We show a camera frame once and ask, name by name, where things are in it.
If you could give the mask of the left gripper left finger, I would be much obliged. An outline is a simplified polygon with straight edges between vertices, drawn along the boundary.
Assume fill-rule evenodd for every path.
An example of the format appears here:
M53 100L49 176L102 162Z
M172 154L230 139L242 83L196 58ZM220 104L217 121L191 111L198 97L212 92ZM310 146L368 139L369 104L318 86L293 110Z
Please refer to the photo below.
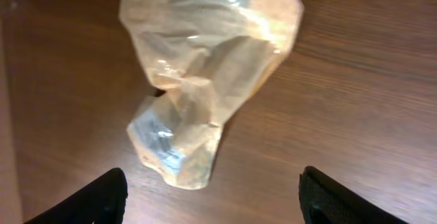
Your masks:
M127 197L126 176L113 168L25 224L122 224Z

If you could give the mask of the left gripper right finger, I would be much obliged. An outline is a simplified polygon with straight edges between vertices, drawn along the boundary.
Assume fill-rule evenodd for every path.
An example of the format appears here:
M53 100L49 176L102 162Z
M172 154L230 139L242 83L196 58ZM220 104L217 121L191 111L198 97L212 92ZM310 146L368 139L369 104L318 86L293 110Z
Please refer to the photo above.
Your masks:
M407 224L313 166L300 174L298 197L306 224Z

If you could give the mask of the clear plastic pouch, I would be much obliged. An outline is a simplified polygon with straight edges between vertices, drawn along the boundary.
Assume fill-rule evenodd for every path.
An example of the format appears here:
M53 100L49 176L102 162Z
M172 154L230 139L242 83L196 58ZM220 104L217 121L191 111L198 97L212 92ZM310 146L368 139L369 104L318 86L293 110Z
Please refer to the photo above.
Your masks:
M301 0L120 0L150 84L127 127L141 162L186 190L210 179L226 122L292 51Z

